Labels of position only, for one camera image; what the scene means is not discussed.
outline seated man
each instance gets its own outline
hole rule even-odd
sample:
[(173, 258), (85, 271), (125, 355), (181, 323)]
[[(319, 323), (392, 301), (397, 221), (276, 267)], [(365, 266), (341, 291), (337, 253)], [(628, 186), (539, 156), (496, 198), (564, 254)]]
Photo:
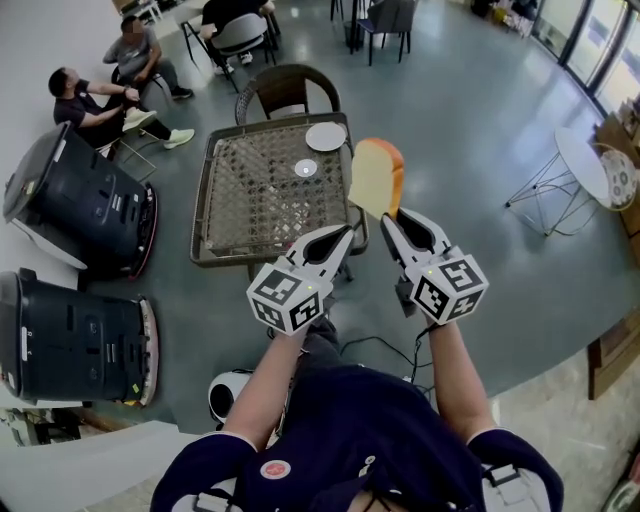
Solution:
[(157, 73), (167, 82), (174, 100), (193, 96), (191, 89), (178, 85), (176, 68), (171, 61), (161, 58), (162, 50), (153, 29), (144, 28), (135, 16), (126, 17), (120, 29), (122, 36), (111, 45), (102, 59), (105, 64), (118, 64), (118, 83), (142, 91)]
[[(214, 34), (216, 32), (222, 32), (222, 29), (227, 23), (240, 16), (249, 13), (266, 16), (274, 10), (275, 6), (269, 0), (234, 0), (232, 2), (229, 0), (209, 0), (205, 4), (202, 9), (202, 29), (200, 30), (200, 37), (204, 39), (209, 49), (209, 54), (216, 63), (216, 67), (213, 70), (216, 75), (224, 74), (222, 66), (226, 66), (229, 73), (233, 73), (233, 68), (225, 59), (222, 59), (218, 51), (213, 48), (211, 38)], [(241, 53), (239, 57), (243, 66), (253, 62), (251, 52)]]
[[(164, 140), (166, 149), (189, 142), (194, 130), (169, 130), (155, 120), (156, 112), (143, 112), (137, 106), (138, 91), (128, 86), (81, 80), (70, 68), (60, 68), (49, 78), (49, 91), (56, 98), (53, 119), (56, 124), (71, 121), (78, 134), (92, 147), (100, 148), (120, 138), (123, 132), (144, 127)], [(111, 96), (100, 107), (88, 94)]]

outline bread slice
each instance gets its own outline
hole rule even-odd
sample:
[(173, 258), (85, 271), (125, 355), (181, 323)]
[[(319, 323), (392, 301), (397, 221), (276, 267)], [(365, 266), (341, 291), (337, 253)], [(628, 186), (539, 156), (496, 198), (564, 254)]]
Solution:
[(402, 199), (404, 158), (392, 144), (381, 139), (359, 142), (351, 179), (349, 201), (378, 220), (385, 213), (396, 218)]

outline man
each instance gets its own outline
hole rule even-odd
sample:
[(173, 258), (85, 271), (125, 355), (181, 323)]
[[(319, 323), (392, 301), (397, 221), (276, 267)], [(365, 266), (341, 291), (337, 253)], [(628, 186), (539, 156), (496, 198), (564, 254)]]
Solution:
[[(211, 44), (211, 39), (216, 33), (221, 33), (225, 25), (245, 14), (255, 13), (260, 16), (266, 16), (275, 10), (275, 6), (269, 0), (209, 0), (202, 9), (202, 28), (200, 29), (200, 37), (204, 39), (209, 54), (214, 59), (216, 66), (213, 69), (214, 74), (223, 75), (223, 66), (226, 66), (228, 73), (233, 73), (233, 68), (227, 63), (226, 59), (220, 57), (218, 51)], [(247, 66), (253, 62), (251, 52), (241, 53), (239, 55), (240, 62), (243, 66)]]
[(118, 64), (118, 83), (142, 91), (157, 73), (167, 82), (174, 100), (193, 96), (191, 89), (178, 84), (176, 68), (171, 61), (161, 58), (162, 49), (153, 29), (143, 27), (135, 16), (126, 17), (120, 29), (122, 36), (111, 45), (102, 59), (105, 64)]
[[(156, 112), (138, 108), (138, 91), (129, 86), (81, 80), (71, 68), (60, 68), (49, 78), (49, 91), (56, 98), (53, 119), (56, 124), (71, 121), (78, 134), (92, 147), (100, 148), (120, 138), (123, 132), (143, 128), (164, 140), (166, 149), (189, 142), (194, 130), (169, 130), (155, 120)], [(100, 107), (89, 93), (110, 96)]]
[(457, 325), (429, 337), (440, 415), (412, 384), (344, 363), (328, 320), (276, 335), (223, 429), (178, 455), (151, 511), (560, 512), (562, 481), (496, 427)]

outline glass door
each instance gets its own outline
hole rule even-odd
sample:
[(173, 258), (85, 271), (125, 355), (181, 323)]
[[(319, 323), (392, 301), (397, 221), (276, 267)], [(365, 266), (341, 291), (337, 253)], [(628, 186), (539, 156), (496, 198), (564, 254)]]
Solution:
[(546, 0), (533, 26), (533, 35), (560, 57), (578, 19), (583, 0)]
[(596, 92), (596, 99), (607, 111), (618, 110), (627, 98), (640, 93), (640, 19), (633, 13), (631, 30), (617, 58)]
[(627, 3), (620, 0), (593, 0), (568, 66), (588, 86), (607, 56), (620, 26)]

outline small white dish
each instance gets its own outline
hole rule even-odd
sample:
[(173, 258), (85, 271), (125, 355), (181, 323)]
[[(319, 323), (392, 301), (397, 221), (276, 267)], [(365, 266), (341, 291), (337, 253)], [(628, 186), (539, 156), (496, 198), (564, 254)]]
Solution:
[(313, 176), (318, 170), (318, 164), (316, 164), (313, 160), (309, 160), (305, 158), (304, 160), (300, 160), (296, 164), (296, 174), (301, 178), (308, 178), (309, 176)]
[(339, 124), (318, 123), (309, 128), (305, 140), (316, 151), (335, 151), (347, 140), (347, 134)]

